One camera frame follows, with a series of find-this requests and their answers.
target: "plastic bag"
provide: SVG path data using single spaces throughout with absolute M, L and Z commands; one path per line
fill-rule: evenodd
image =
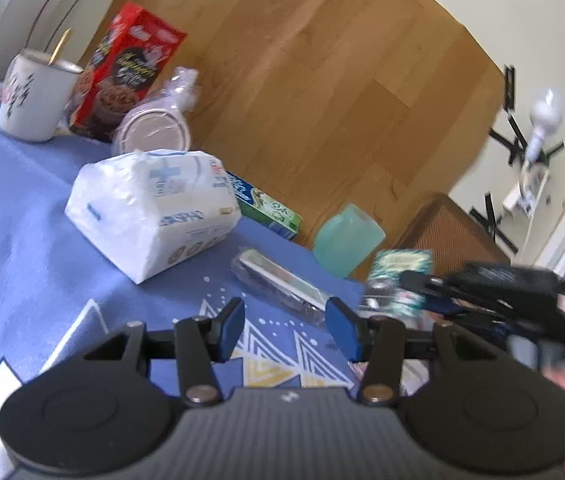
M 165 149 L 187 152 L 191 144 L 189 126 L 182 115 L 198 100 L 198 71 L 179 66 L 165 85 L 132 108 L 116 129 L 114 155 Z
M 256 249 L 241 250 L 231 260 L 233 274 L 262 301 L 271 302 L 313 326 L 325 325 L 330 295 L 263 256 Z
M 242 216 L 216 157 L 170 150 L 87 164 L 65 213 L 134 283 L 215 245 Z

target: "white mug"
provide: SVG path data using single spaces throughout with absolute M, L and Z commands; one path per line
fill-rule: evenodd
M 22 140 L 49 140 L 82 69 L 49 54 L 23 50 L 6 72 L 0 105 L 0 129 Z

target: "blue cross logo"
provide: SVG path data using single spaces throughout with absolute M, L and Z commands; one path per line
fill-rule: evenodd
M 181 173 L 181 169 L 177 166 L 172 168 L 167 164 L 167 161 L 163 159 L 162 168 L 156 168 L 155 170 L 149 171 L 149 178 L 156 178 L 158 181 L 156 182 L 156 195 L 162 196 L 165 194 L 165 184 L 169 177 L 171 176 L 178 176 Z

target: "light bulb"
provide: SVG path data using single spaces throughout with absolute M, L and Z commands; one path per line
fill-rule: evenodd
M 562 109 L 562 98 L 555 90 L 547 88 L 537 95 L 529 113 L 533 134 L 525 152 L 527 161 L 535 162 L 546 138 L 558 131 L 563 121 Z

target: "blue tablecloth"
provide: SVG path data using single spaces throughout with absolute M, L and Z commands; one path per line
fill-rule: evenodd
M 134 285 L 64 216 L 80 167 L 108 156 L 108 146 L 78 137 L 27 144 L 0 134 L 0 387 L 13 389 L 129 320 L 164 330 L 243 294 L 247 321 L 234 358 L 214 365 L 225 394 L 240 384 L 354 386 L 328 333 L 252 297 L 229 262 L 239 248 L 255 247 L 352 305 L 360 284 L 329 275 L 309 251 L 242 219 L 219 245 Z M 178 392 L 173 363 L 157 362 L 152 379 Z

